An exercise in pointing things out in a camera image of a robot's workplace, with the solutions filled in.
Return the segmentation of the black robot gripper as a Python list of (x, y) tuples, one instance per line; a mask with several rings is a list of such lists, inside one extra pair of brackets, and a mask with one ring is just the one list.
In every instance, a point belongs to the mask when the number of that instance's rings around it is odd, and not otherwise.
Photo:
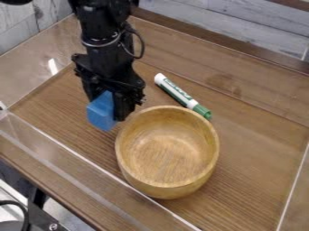
[(111, 41), (82, 38), (82, 43), (87, 52), (74, 54), (71, 60), (85, 93), (94, 101), (107, 90), (114, 92), (114, 119), (122, 122), (143, 103), (145, 81), (133, 68), (133, 62), (145, 54), (142, 36), (123, 30)]

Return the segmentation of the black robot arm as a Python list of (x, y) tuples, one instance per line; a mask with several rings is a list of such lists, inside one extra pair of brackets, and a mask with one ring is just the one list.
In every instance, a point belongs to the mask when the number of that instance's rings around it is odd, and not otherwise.
[(134, 49), (142, 36), (129, 23), (131, 9), (139, 0), (69, 0), (81, 23), (85, 53), (71, 55), (75, 75), (87, 98), (94, 101), (109, 91), (113, 96), (113, 118), (122, 121), (143, 103), (146, 83), (133, 68), (145, 50)]

